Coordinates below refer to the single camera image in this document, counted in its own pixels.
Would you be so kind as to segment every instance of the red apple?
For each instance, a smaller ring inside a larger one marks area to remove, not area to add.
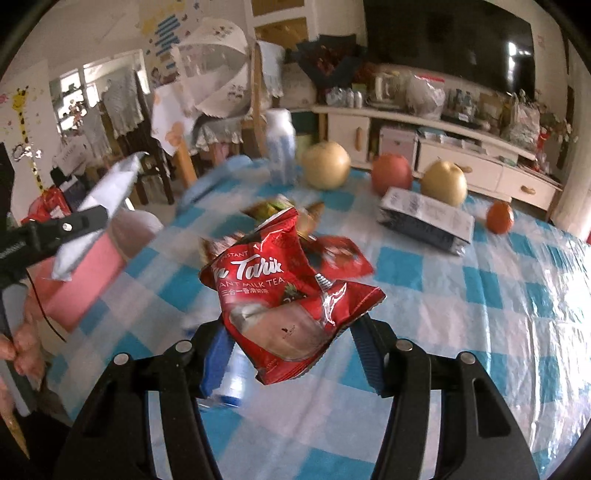
[[[385,153],[372,166],[371,185],[374,192],[383,197],[390,187],[410,190],[413,172],[408,160],[402,155]]]

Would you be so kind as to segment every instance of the poster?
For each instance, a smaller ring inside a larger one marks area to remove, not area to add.
[[[194,0],[141,0],[139,11],[146,74],[153,90],[176,79],[170,49],[188,37],[204,15],[201,3]]]
[[[53,157],[53,163],[60,167],[62,173],[68,177],[76,170],[84,172],[85,166],[94,160],[90,143],[85,135],[71,137],[61,146],[61,150]]]
[[[28,157],[16,160],[27,143],[33,152],[43,186],[53,184],[51,159],[60,149],[56,117],[49,94],[47,61],[43,60],[0,85],[0,142],[6,146],[15,171],[12,214],[21,220],[29,205],[39,197],[37,180]]]

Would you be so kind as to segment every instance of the pink cloth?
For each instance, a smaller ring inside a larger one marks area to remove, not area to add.
[[[46,315],[71,332],[124,269],[125,260],[104,233],[74,270],[71,281],[51,279],[53,262],[52,257],[39,264],[35,287]]]

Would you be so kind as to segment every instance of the television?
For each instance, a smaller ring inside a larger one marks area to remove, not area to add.
[[[534,97],[531,26],[485,0],[363,0],[369,59]]]

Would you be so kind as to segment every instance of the table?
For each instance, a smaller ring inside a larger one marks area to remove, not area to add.
[[[429,353],[475,353],[505,397],[542,477],[570,451],[591,417],[591,248],[516,212],[509,235],[477,221],[463,257],[387,230],[369,176],[352,171],[333,192],[268,183],[264,164],[236,172],[165,228],[129,263],[82,320],[48,384],[75,417],[114,354],[163,352],[218,317],[217,294],[199,283],[201,236],[254,226],[239,211],[284,193],[306,205],[323,199],[318,233],[353,239],[375,266],[361,281],[388,298],[371,312]],[[490,202],[468,197],[478,218]],[[306,375],[263,386],[249,379],[244,405],[203,415],[225,480],[369,478],[391,399],[375,395],[349,332]],[[436,461],[440,399],[431,407],[422,478]]]

